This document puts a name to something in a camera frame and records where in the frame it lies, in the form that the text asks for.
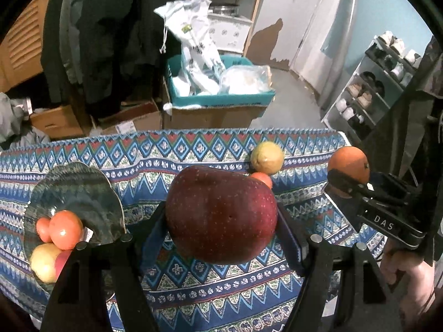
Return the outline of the person right hand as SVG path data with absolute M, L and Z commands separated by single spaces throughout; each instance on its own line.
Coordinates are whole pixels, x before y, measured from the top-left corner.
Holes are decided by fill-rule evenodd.
M 436 301 L 435 263 L 428 264 L 418 254 L 401 250 L 400 245 L 391 239 L 384 246 L 380 270 L 386 283 L 393 286 L 400 274 L 405 281 L 405 291 L 401 293 L 400 313 L 405 330 L 413 328 L 431 309 Z

